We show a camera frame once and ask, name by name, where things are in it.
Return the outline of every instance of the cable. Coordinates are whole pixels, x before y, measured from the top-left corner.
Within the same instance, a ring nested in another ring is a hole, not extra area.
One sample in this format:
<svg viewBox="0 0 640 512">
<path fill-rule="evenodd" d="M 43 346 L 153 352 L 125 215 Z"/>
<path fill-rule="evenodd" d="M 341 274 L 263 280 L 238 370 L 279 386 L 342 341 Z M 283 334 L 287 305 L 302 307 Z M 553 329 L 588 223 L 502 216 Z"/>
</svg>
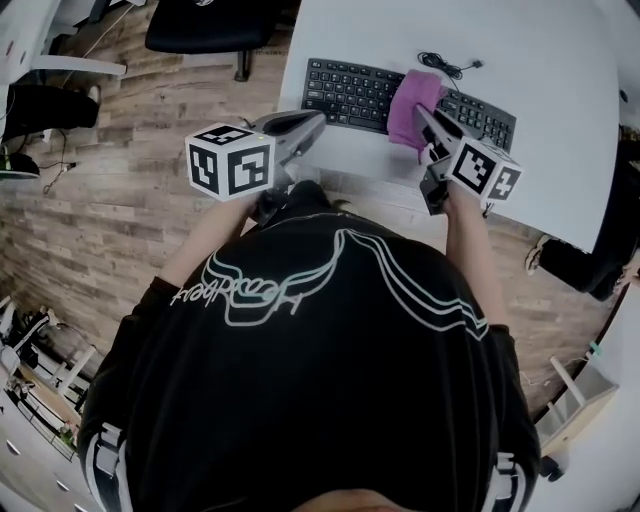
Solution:
<svg viewBox="0 0 640 512">
<path fill-rule="evenodd" d="M 96 46 L 98 46 L 98 43 L 100 43 L 100 41 L 102 41 L 102 38 L 103 38 L 104 36 L 106 36 L 109 32 L 111 32 L 111 30 L 113 29 L 113 27 L 115 27 L 118 23 L 120 23 L 120 20 L 122 20 L 122 18 L 124 18 L 124 17 L 129 13 L 129 11 L 130 11 L 131 9 L 133 9 L 134 7 L 135 7 L 135 4 L 131 4 L 131 5 L 130 5 L 130 6 L 129 6 L 129 7 L 128 7 L 128 8 L 127 8 L 123 13 L 122 13 L 122 15 L 121 15 L 121 16 L 120 16 L 116 21 L 114 21 L 114 22 L 113 22 L 113 24 L 112 24 L 112 25 L 111 25 L 107 30 L 105 30 L 105 31 L 102 33 L 102 35 L 98 38 L 98 40 L 97 40 L 95 43 L 93 43 L 93 46 L 87 50 L 87 53 L 85 53 L 85 54 L 82 56 L 82 58 L 83 58 L 83 59 L 85 59 L 85 58 L 87 57 L 87 55 L 89 55 L 93 50 L 95 50 Z M 72 71 L 71 73 L 69 73 L 69 74 L 67 75 L 67 78 L 65 78 L 65 79 L 64 79 L 64 82 L 62 82 L 62 86 L 61 86 L 61 87 L 63 87 L 63 88 L 64 88 L 64 86 L 66 85 L 66 83 L 69 81 L 69 78 L 71 78 L 71 75 L 73 75 L 74 73 L 75 73 L 75 71 Z"/>
<path fill-rule="evenodd" d="M 424 66 L 427 66 L 428 68 L 439 69 L 440 71 L 442 71 L 445 75 L 449 77 L 449 79 L 451 80 L 451 83 L 453 84 L 453 86 L 456 88 L 456 91 L 458 92 L 460 92 L 460 89 L 458 89 L 458 85 L 456 84 L 455 80 L 462 80 L 462 76 L 463 76 L 462 72 L 467 69 L 481 68 L 482 66 L 484 66 L 482 61 L 474 60 L 471 66 L 467 66 L 466 68 L 461 68 L 458 66 L 454 66 L 453 64 L 449 64 L 446 60 L 442 58 L 442 56 L 439 53 L 433 53 L 433 52 L 419 53 L 418 61 L 420 61 L 421 64 L 423 64 Z"/>
<path fill-rule="evenodd" d="M 49 183 L 48 185 L 45 185 L 44 188 L 42 189 L 42 193 L 45 196 L 51 191 L 51 188 L 56 184 L 56 182 L 60 179 L 60 176 L 62 176 L 64 174 L 64 172 L 65 172 L 65 168 L 64 168 L 64 151 L 67 148 L 67 136 L 64 134 L 64 132 L 60 128 L 57 128 L 57 130 L 60 132 L 60 134 L 64 138 L 64 142 L 62 143 L 62 157 L 60 158 L 60 172 L 58 172 L 56 177 L 53 178 L 53 181 L 51 183 Z"/>
</svg>

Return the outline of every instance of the white wire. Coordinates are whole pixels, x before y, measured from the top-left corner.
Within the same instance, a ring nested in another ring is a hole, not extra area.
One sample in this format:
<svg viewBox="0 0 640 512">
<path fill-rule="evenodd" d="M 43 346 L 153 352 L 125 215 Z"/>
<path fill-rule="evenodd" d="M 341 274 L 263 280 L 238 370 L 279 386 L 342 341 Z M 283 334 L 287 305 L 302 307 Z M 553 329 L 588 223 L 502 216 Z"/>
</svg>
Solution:
<svg viewBox="0 0 640 512">
<path fill-rule="evenodd" d="M 112 25 L 111 25 L 107 30 L 105 30 L 105 31 L 102 33 L 102 35 L 98 38 L 98 40 L 97 40 L 95 43 L 93 43 L 93 46 L 87 50 L 87 53 L 85 53 L 85 54 L 82 56 L 82 58 L 83 58 L 83 59 L 86 59 L 86 58 L 87 58 L 87 55 L 89 55 L 93 50 L 95 50 L 96 46 L 98 46 L 98 44 L 100 43 L 100 41 L 102 41 L 102 38 L 103 38 L 104 36 L 106 36 L 109 32 L 111 32 L 111 30 L 113 29 L 113 27 L 115 27 L 118 23 L 120 23 L 120 20 L 122 20 L 122 18 L 124 18 L 124 17 L 129 13 L 129 11 L 130 11 L 131 9 L 133 9 L 134 7 L 135 7 L 135 4 L 131 4 L 131 5 L 130 5 L 130 6 L 129 6 L 129 7 L 128 7 L 128 8 L 127 8 L 123 13 L 122 13 L 122 15 L 121 15 L 121 16 L 120 16 L 116 21 L 114 21 L 114 22 L 113 22 L 113 24 L 112 24 Z M 65 79 L 64 79 L 64 82 L 62 82 L 62 87 L 64 87 L 64 86 L 66 85 L 66 83 L 69 81 L 69 78 L 71 78 L 71 75 L 73 75 L 74 73 L 75 73 L 75 70 L 74 70 L 74 71 L 72 71 L 71 73 L 69 73 L 69 74 L 67 75 L 67 78 L 65 78 Z"/>
</svg>

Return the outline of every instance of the chair leg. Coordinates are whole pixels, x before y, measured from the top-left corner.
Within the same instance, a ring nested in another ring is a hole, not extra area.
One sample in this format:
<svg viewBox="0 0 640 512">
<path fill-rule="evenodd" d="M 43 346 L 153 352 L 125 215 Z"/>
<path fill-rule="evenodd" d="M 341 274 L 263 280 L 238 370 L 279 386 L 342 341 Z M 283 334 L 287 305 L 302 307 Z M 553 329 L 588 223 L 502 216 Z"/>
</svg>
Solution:
<svg viewBox="0 0 640 512">
<path fill-rule="evenodd" d="M 251 60 L 251 52 L 249 50 L 243 50 L 238 52 L 238 70 L 233 79 L 236 82 L 246 82 L 249 80 L 249 67 Z"/>
</svg>

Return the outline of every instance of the black t-shirt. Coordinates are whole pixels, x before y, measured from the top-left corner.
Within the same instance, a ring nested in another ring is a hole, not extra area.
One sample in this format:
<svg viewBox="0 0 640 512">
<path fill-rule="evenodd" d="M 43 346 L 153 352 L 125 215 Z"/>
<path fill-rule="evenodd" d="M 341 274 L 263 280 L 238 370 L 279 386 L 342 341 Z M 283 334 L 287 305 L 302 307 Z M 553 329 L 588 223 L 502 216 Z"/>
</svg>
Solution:
<svg viewBox="0 0 640 512">
<path fill-rule="evenodd" d="M 513 343 L 438 251 L 342 214 L 285 220 L 180 290 L 152 283 L 94 380 L 81 453 L 124 425 L 141 510 L 284 512 L 370 489 L 479 511 L 505 467 L 526 503 L 539 445 Z"/>
</svg>

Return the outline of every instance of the white cube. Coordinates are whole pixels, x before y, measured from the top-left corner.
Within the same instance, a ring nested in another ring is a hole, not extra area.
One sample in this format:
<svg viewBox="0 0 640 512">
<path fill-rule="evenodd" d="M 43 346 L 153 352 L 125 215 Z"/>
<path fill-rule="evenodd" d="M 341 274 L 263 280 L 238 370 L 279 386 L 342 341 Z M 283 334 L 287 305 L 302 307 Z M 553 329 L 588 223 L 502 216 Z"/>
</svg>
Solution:
<svg viewBox="0 0 640 512">
<path fill-rule="evenodd" d="M 462 137 L 446 176 L 486 204 L 507 201 L 523 172 L 524 169 L 491 139 Z"/>
<path fill-rule="evenodd" d="M 220 201 L 273 187 L 274 137 L 217 123 L 186 138 L 189 182 Z"/>
</svg>

